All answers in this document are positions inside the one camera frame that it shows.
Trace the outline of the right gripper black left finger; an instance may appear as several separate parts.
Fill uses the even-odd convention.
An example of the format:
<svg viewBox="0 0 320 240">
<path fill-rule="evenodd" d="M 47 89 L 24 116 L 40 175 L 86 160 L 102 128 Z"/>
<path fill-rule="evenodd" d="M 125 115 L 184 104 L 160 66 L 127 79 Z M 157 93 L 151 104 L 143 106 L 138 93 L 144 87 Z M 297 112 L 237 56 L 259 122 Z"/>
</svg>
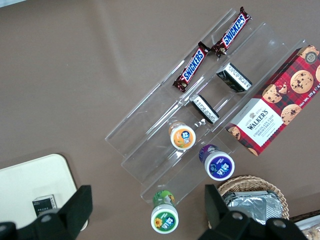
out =
<svg viewBox="0 0 320 240">
<path fill-rule="evenodd" d="M 82 185 L 57 212 L 46 212 L 29 225 L 0 223 L 2 240 L 75 240 L 93 212 L 92 187 Z"/>
</svg>

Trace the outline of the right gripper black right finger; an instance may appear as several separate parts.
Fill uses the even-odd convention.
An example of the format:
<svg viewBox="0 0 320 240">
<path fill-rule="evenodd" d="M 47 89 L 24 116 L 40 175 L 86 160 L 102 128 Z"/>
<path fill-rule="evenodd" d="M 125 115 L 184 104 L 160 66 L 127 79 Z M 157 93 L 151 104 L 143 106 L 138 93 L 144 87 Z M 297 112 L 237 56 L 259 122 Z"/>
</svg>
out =
<svg viewBox="0 0 320 240">
<path fill-rule="evenodd" d="M 303 240 L 304 234 L 290 220 L 270 218 L 260 224 L 240 211 L 231 211 L 217 187 L 204 187 L 205 211 L 211 225 L 200 240 Z"/>
</svg>

